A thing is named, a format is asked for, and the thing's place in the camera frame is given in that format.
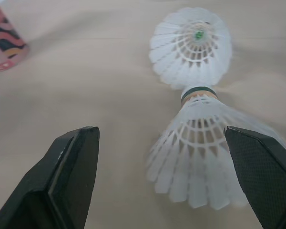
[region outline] shuttlecock mesh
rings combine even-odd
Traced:
[[[174,89],[196,82],[218,83],[232,56],[226,25],[202,8],[184,8],[168,15],[156,27],[150,45],[153,69]]]
[[[155,182],[156,192],[193,208],[246,205],[223,133],[227,125],[269,135],[286,148],[267,125],[206,95],[192,98],[151,149],[147,179]]]

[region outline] shuttlecock band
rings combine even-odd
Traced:
[[[211,88],[209,87],[193,87],[189,90],[187,90],[182,98],[181,98],[181,103],[182,105],[190,98],[190,97],[195,97],[198,96],[200,94],[206,94],[206,95],[210,95],[211,97],[218,99],[216,92],[213,91]]]

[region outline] textured black pad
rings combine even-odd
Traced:
[[[273,138],[235,127],[225,131],[243,192],[265,229],[286,229],[286,150]]]

